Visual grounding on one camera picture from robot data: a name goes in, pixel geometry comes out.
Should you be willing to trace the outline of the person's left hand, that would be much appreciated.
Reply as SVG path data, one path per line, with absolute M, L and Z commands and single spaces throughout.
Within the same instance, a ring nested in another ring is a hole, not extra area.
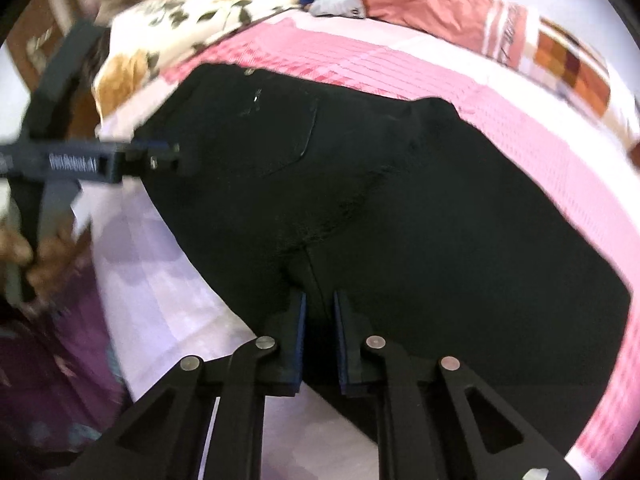
M 1 324 L 34 320 L 56 309 L 55 301 L 61 297 L 70 279 L 78 273 L 91 243 L 91 229 L 76 236 L 76 219 L 68 214 L 58 224 L 58 230 L 38 243 L 36 249 L 9 225 L 1 220 Z M 32 300 L 11 304 L 6 299 L 6 268 L 12 264 L 24 272 L 26 285 L 35 293 Z

